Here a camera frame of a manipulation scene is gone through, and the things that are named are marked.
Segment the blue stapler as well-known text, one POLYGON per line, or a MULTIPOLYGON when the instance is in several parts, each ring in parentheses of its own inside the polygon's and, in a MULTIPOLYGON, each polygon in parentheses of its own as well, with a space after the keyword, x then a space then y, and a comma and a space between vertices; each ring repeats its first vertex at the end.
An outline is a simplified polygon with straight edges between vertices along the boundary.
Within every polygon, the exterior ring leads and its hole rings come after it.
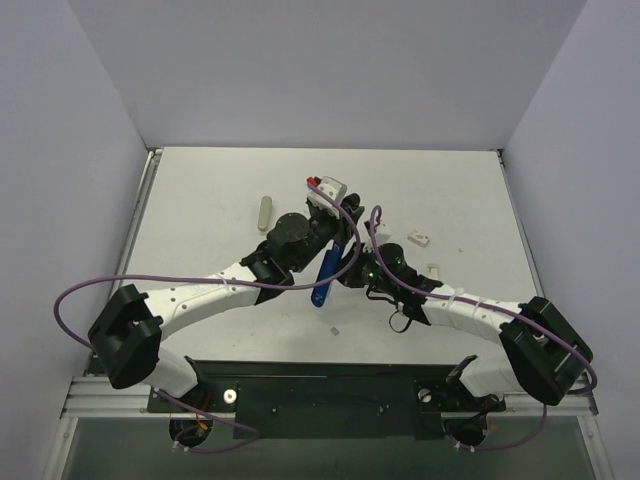
POLYGON ((331 283, 326 279, 334 275, 344 253, 345 245, 334 242, 325 252, 316 278, 317 285, 311 291, 311 304, 316 308, 324 306, 330 292, 331 283))

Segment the staple box tray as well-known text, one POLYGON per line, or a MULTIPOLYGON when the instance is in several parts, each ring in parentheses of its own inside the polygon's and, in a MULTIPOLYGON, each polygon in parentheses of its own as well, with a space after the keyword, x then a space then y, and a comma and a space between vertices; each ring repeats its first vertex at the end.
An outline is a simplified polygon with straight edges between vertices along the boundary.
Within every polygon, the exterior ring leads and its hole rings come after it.
POLYGON ((431 280, 439 280, 439 266, 437 264, 428 264, 426 276, 431 280))

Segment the beige stapler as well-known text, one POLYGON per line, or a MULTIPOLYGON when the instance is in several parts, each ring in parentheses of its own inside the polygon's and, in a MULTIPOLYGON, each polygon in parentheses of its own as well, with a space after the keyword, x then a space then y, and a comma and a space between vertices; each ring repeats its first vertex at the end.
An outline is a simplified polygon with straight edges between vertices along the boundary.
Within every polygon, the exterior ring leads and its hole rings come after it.
POLYGON ((270 196, 263 196, 260 200, 257 229, 259 232, 266 232, 272 216, 273 199, 270 196))

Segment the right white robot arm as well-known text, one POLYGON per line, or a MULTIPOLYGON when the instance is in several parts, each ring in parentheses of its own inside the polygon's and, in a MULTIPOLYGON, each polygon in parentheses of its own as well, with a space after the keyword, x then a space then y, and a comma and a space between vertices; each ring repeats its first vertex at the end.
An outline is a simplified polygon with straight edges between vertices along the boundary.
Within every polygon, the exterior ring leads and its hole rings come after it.
POLYGON ((410 267, 402 247, 386 243, 350 251, 340 283, 393 304, 409 322, 451 328, 503 348, 501 355, 471 354, 451 372, 449 402, 468 409, 481 398, 524 392, 556 406, 579 394, 574 384, 590 370, 593 353, 549 300, 503 302, 469 294, 410 267))

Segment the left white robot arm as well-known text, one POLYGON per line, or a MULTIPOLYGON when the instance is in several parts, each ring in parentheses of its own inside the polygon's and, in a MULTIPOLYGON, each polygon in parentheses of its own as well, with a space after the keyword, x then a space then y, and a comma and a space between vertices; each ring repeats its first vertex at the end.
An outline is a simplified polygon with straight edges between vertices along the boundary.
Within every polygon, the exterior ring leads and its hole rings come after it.
POLYGON ((306 203, 307 215, 282 215, 254 252, 203 283, 147 292, 133 284, 119 288, 88 333, 111 386, 146 384, 168 393, 183 411, 200 408, 206 388, 193 361, 165 350, 162 342, 214 315, 276 298, 329 242, 350 240, 364 212, 356 193, 338 207, 316 192, 306 203))

